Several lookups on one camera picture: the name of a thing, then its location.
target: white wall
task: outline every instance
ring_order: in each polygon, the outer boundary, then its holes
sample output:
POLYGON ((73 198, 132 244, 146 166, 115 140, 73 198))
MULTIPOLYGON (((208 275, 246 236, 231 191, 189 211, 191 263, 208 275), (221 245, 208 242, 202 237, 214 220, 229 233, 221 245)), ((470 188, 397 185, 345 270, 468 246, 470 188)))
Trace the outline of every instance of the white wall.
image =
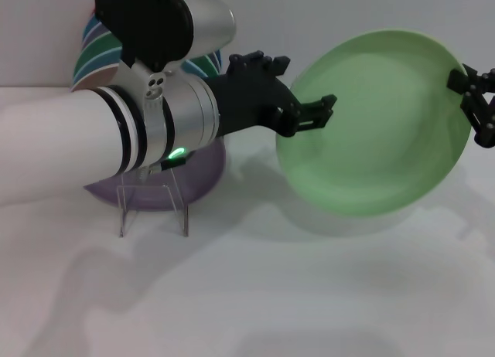
MULTIPOLYGON (((385 26, 437 36, 480 70, 495 66, 495 0, 225 0, 238 22, 227 53, 286 54, 292 81, 343 40, 385 26)), ((0 86, 66 84, 92 0, 0 0, 0 86)))

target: green led light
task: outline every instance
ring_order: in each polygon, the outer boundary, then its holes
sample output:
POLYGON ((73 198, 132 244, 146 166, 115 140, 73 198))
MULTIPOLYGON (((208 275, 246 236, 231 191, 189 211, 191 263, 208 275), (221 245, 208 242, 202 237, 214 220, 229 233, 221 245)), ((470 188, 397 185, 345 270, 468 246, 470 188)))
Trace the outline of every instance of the green led light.
POLYGON ((174 152, 172 152, 169 156, 169 160, 172 160, 173 158, 178 158, 181 155, 184 155, 186 153, 186 149, 184 147, 177 148, 174 152))

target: green plate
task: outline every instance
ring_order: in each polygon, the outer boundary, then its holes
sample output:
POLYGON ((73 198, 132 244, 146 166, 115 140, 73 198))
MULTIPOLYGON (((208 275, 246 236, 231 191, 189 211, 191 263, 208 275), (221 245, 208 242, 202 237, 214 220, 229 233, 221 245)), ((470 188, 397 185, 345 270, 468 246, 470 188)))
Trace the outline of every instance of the green plate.
POLYGON ((325 129, 277 138, 290 185, 321 208, 372 216, 435 188, 463 153, 471 127, 446 87, 463 65, 416 32, 383 30, 345 42, 292 86, 305 103, 335 94, 325 129))

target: white table surface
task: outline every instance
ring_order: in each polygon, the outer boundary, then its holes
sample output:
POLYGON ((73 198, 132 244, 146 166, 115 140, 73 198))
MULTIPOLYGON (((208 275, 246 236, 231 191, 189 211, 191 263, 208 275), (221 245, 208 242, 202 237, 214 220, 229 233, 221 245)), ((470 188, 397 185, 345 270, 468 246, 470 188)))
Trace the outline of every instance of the white table surface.
MULTIPOLYGON (((0 90, 0 106, 57 91, 0 90)), ((189 239, 161 213, 119 239, 117 210, 83 190, 0 210, 0 355, 495 355, 493 151, 471 143, 409 209, 343 219, 295 196, 269 131, 227 147, 189 239)))

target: clear acrylic stand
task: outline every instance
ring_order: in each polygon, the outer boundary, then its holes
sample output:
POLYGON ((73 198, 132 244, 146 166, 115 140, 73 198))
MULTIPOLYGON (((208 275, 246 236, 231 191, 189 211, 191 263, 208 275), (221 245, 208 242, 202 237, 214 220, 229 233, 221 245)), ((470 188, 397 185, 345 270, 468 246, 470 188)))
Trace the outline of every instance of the clear acrylic stand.
POLYGON ((148 177, 155 171, 153 168, 144 168, 138 175, 137 181, 133 184, 125 184, 124 176, 121 176, 121 185, 117 186, 117 200, 118 210, 120 215, 120 237, 124 237, 126 234, 126 219, 128 217, 129 209, 132 199, 135 196, 136 190, 139 189, 154 189, 157 193, 164 193, 170 197, 172 201, 174 213, 179 223, 179 228, 184 237, 189 237, 189 207, 184 203, 183 195, 180 191, 180 187, 177 184, 176 175, 173 169, 165 171, 165 173, 171 173, 173 185, 146 185, 148 177), (174 198, 171 187, 176 190, 177 198, 174 198))

